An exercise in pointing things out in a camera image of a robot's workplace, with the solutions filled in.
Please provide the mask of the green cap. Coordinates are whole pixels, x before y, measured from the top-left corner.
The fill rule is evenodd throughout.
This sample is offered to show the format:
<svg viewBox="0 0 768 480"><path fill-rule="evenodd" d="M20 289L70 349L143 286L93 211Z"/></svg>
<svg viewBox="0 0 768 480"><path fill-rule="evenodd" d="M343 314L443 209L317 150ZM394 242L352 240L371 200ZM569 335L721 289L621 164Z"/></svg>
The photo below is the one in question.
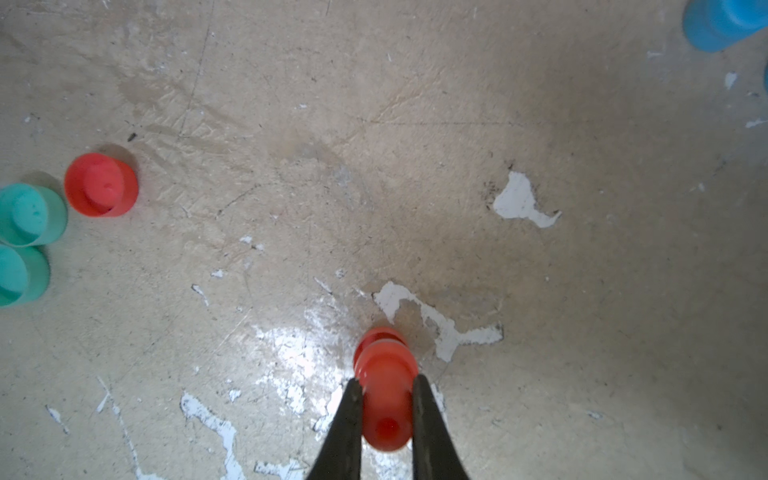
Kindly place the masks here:
<svg viewBox="0 0 768 480"><path fill-rule="evenodd" d="M1 307L37 300L50 282L45 255L35 247L1 246Z"/></svg>
<svg viewBox="0 0 768 480"><path fill-rule="evenodd" d="M53 190L25 183L1 190L1 241L14 247L57 241L68 222L67 206Z"/></svg>

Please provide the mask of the blue stamp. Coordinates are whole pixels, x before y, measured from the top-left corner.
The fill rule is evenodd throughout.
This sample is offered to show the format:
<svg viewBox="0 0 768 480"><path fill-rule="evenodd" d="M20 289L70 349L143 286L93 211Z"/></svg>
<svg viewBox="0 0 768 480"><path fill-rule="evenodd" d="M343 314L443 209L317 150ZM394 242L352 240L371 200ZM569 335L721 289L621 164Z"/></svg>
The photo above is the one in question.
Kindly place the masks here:
<svg viewBox="0 0 768 480"><path fill-rule="evenodd" d="M767 0L692 0L682 27L693 47L718 52L767 27Z"/></svg>

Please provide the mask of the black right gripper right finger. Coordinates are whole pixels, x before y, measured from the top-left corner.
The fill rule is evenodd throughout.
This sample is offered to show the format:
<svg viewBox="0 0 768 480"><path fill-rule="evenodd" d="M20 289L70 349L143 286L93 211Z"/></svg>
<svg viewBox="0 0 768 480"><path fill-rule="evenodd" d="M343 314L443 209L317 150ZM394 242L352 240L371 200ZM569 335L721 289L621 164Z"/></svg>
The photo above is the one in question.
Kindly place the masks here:
<svg viewBox="0 0 768 480"><path fill-rule="evenodd" d="M414 480L469 480L423 374L413 381L412 424Z"/></svg>

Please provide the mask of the red cap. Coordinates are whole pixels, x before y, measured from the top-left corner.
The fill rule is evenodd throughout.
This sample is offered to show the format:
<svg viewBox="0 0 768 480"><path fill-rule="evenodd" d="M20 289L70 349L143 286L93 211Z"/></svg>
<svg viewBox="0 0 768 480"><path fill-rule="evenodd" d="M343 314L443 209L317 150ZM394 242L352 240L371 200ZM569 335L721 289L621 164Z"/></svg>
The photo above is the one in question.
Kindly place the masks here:
<svg viewBox="0 0 768 480"><path fill-rule="evenodd" d="M119 217L135 205L139 183L127 163L101 153L88 153L68 167L64 190L70 206L82 215Z"/></svg>
<svg viewBox="0 0 768 480"><path fill-rule="evenodd" d="M382 341L393 340L408 347L405 337L396 329L391 327L375 327L368 330L360 339L353 356L353 365L356 365L362 352L371 344Z"/></svg>

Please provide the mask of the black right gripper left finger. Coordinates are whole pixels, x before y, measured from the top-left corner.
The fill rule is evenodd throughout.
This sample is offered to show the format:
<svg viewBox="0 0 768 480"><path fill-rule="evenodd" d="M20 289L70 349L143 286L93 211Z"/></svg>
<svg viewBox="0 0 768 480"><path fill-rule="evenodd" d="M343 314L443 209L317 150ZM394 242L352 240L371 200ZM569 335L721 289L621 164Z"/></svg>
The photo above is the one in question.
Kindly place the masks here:
<svg viewBox="0 0 768 480"><path fill-rule="evenodd" d="M363 392L352 378L344 390L326 439L306 480L359 480Z"/></svg>

